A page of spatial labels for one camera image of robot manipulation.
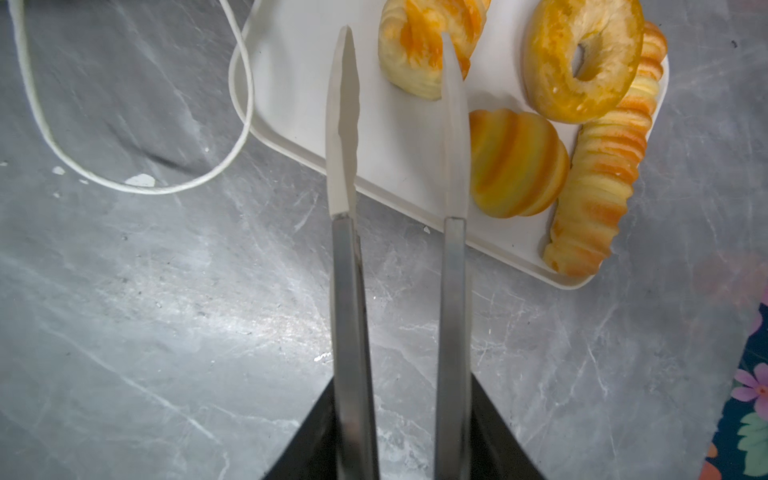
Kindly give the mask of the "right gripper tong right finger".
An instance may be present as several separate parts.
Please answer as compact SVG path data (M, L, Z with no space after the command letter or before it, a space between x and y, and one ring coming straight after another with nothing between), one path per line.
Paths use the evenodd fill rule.
M471 315L466 224L471 177L469 112L450 34L441 34L445 174L434 477L470 477Z

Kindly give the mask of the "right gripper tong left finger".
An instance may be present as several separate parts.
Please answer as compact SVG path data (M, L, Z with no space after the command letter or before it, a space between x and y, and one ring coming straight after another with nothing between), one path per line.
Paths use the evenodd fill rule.
M379 461L360 238L357 148L360 82L353 33L341 28L328 85L325 160L332 232L331 327L340 479L377 479Z

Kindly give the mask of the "small round striped bread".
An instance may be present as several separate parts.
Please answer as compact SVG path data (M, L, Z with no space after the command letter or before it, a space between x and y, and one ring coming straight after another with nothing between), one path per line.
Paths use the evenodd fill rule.
M471 195L492 218L537 215L557 199L570 157L546 118L510 109L474 110Z

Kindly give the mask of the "fake sliced bread loaf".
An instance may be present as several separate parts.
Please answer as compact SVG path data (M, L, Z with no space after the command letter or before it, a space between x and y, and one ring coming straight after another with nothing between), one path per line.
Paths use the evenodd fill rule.
M645 158L667 53L664 34L647 21L640 63L626 95L616 108L582 125L543 251L552 270L591 276L611 256Z

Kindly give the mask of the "pale twisted bread roll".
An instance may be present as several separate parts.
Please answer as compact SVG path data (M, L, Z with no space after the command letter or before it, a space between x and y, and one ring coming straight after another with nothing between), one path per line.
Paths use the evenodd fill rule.
M380 67L395 86L427 100L441 98L441 34L450 35L462 76L486 24L490 0L388 0L378 33Z

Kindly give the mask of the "yellow fake donut bread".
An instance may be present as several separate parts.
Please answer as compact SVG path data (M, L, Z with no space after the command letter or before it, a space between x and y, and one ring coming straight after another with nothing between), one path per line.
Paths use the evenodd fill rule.
M522 68L530 105L544 117L581 124L618 105L641 55L638 1L541 1L526 26Z

